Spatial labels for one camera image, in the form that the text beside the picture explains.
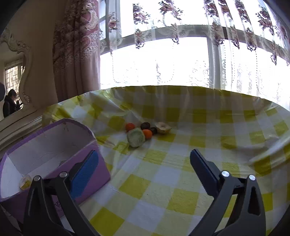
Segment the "yellow white checkered tablecloth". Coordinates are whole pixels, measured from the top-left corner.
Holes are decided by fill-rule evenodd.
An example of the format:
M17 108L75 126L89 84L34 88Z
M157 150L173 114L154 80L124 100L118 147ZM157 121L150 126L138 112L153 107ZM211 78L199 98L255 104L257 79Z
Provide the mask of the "yellow white checkered tablecloth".
M232 176L256 176L267 233L289 206L289 111L268 100L203 87L111 88L48 107L43 125L63 118L92 130L111 174L81 205L101 235L188 235L213 200L190 164L193 149ZM171 131L133 148L130 122Z

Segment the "large orange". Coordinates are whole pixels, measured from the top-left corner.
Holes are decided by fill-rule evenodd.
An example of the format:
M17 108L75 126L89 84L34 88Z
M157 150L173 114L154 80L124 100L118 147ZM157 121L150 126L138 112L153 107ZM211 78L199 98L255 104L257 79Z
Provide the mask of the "large orange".
M153 136L152 131L149 129L143 129L142 132L143 132L146 140L150 140Z

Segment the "sheer floral lace curtain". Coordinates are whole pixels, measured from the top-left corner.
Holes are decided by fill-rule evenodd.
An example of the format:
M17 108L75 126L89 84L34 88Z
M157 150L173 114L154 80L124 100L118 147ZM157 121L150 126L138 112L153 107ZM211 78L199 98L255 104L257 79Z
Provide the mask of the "sheer floral lace curtain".
M105 1L101 87L289 90L289 27L267 1Z

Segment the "white window frame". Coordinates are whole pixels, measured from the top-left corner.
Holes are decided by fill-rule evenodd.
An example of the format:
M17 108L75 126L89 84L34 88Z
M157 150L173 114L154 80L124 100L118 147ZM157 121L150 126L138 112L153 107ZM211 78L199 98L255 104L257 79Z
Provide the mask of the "white window frame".
M199 86L261 96L289 86L289 46L242 30L231 39L209 25L110 29L100 72L101 88Z

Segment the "ornate white framed mirror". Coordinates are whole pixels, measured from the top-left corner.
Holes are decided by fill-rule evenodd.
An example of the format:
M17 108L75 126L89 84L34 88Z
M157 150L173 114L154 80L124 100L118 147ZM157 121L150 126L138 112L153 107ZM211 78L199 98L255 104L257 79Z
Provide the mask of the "ornate white framed mirror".
M31 97L25 91L32 68L33 53L30 46L14 37L12 31L6 27L1 34L1 84L5 94L10 90L16 92L15 104L19 109L8 117L1 112L1 125L12 124L36 111Z

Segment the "green cabbage half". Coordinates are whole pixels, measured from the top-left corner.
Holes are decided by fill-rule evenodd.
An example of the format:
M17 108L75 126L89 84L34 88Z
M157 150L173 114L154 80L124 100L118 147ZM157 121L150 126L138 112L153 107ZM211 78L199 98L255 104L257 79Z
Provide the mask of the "green cabbage half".
M140 147L145 141L145 135L140 128L134 128L127 133L127 141L133 148Z

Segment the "yellow fruit half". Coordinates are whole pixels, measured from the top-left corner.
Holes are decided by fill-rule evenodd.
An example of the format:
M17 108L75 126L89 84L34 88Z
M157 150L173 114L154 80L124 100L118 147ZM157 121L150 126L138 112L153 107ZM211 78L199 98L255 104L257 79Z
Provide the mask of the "yellow fruit half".
M20 189L26 190L26 189L30 188L31 183L32 183L32 178L29 174L22 176L22 178L20 180Z

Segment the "purple cardboard box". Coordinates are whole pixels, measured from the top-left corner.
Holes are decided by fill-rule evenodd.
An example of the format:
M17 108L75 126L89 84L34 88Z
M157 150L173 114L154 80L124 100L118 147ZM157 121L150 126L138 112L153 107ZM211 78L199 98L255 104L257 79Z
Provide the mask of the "purple cardboard box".
M1 205L23 222L28 190L20 188L22 177L55 178L60 172L70 171L92 150L98 154L98 165L83 192L74 195L77 204L110 180L93 132L75 120L61 119L26 137L10 148L1 160Z

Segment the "pink floral curtain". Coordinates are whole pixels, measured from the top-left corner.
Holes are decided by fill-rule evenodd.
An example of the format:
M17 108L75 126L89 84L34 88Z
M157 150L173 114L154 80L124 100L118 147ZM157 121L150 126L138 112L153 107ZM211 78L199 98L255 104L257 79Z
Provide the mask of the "pink floral curtain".
M100 88L98 1L68 1L55 25L53 70L58 101Z

